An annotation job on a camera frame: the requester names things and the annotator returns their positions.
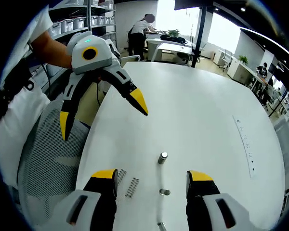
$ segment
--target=metal pin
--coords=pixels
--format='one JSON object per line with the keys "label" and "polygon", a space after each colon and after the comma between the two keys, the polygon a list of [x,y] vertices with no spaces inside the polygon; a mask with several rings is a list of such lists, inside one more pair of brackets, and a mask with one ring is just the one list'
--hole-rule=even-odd
{"label": "metal pin", "polygon": [[158,163],[159,163],[160,165],[162,165],[162,164],[165,162],[165,160],[167,159],[167,156],[168,156],[167,153],[162,152],[162,153],[159,155]]}
{"label": "metal pin", "polygon": [[168,195],[170,195],[170,190],[160,189],[159,194],[164,195],[164,196],[168,196]]}
{"label": "metal pin", "polygon": [[158,223],[158,228],[160,231],[166,231],[165,224],[163,222]]}

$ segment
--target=spring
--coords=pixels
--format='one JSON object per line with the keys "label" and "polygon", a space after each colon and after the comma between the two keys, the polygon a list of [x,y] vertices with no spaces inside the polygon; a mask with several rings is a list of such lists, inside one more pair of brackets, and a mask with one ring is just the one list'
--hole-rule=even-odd
{"label": "spring", "polygon": [[121,181],[126,175],[126,171],[124,169],[121,169],[120,172],[118,173],[118,185],[120,185]]}
{"label": "spring", "polygon": [[131,198],[135,193],[135,190],[136,190],[138,183],[139,183],[139,179],[133,177],[133,179],[130,182],[129,188],[126,191],[125,196]]}

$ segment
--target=black pillar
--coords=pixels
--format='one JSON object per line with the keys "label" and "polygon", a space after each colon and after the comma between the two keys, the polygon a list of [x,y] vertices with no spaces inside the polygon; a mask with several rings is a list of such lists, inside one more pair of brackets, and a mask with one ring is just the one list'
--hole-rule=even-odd
{"label": "black pillar", "polygon": [[193,56],[192,67],[195,67],[197,58],[200,57],[199,48],[200,48],[201,39],[202,39],[204,21],[206,19],[207,7],[202,7],[200,10],[201,10],[201,19],[200,19],[199,33],[198,33],[197,42],[196,42],[196,48],[193,50],[195,55]]}

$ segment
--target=floor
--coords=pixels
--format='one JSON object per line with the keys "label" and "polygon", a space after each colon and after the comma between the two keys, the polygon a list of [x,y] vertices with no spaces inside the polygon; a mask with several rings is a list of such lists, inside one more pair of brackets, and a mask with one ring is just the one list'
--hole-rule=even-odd
{"label": "floor", "polygon": [[[127,51],[122,52],[121,56],[122,57],[128,56],[128,52]],[[162,60],[172,62],[173,59],[175,58],[175,56],[176,55],[172,54],[172,53],[163,53],[162,54]],[[127,62],[131,62],[131,61],[132,62],[136,61],[136,59],[124,60],[124,61],[122,61],[121,65],[124,66]],[[196,63],[196,68],[201,69],[201,70],[205,70],[205,71],[209,71],[209,72],[221,75],[225,78],[231,79],[227,75],[226,71],[223,71],[222,68],[220,68],[218,65],[213,63],[213,61],[211,61],[208,58],[201,57],[200,63]],[[100,101],[100,103],[102,103],[102,101],[104,99],[104,94],[102,92],[99,92],[98,95],[99,95],[99,101]],[[82,97],[82,99],[80,101],[78,113],[76,114],[76,119],[91,126],[91,124],[92,124],[92,122],[93,122],[93,120],[97,114],[98,109],[99,109],[99,104],[97,102],[97,97],[96,97],[96,84],[93,83],[89,87],[89,89],[87,90],[87,92],[85,93],[85,95]],[[272,109],[269,106],[264,107],[264,109],[266,110],[268,115],[272,112]],[[274,112],[270,116],[270,120],[272,123],[274,123],[279,117],[280,117],[280,114],[278,112]]]}

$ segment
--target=office desk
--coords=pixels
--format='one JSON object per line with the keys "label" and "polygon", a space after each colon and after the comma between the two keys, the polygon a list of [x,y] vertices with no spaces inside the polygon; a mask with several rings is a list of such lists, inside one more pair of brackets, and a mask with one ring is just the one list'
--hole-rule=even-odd
{"label": "office desk", "polygon": [[[157,230],[158,221],[168,231],[188,230],[186,172],[191,169],[211,176],[221,193],[250,212],[255,225],[272,227],[283,204],[283,158],[271,121],[253,93],[187,66],[129,62],[124,69],[141,89],[149,115],[111,87],[89,132],[76,183],[83,189],[99,170],[127,171],[118,187],[113,230]],[[244,121],[250,137],[256,166],[252,179],[233,116]],[[161,152],[168,158],[159,166]],[[132,177],[140,182],[130,199],[124,195]],[[161,185],[169,196],[158,193]]]}
{"label": "office desk", "polygon": [[[161,43],[175,44],[175,45],[180,45],[180,46],[192,48],[192,43],[188,40],[186,40],[186,44],[184,44],[184,45],[182,45],[181,43],[178,43],[178,42],[161,40],[159,38],[147,38],[146,41],[148,42],[148,60],[152,60],[152,57],[153,57],[153,54],[155,52],[156,47]],[[155,60],[160,61],[161,57],[162,57],[162,51],[157,53]]]}
{"label": "office desk", "polygon": [[236,57],[232,56],[232,62],[228,69],[227,74],[233,79],[245,85],[248,85],[251,78],[254,77],[257,80],[259,77],[248,66],[240,62]]}
{"label": "office desk", "polygon": [[181,52],[181,53],[188,54],[188,55],[195,55],[192,51],[192,48],[184,47],[182,45],[170,44],[170,43],[161,43],[156,47],[153,57],[151,59],[151,62],[155,61],[158,51],[162,51],[162,50]]}

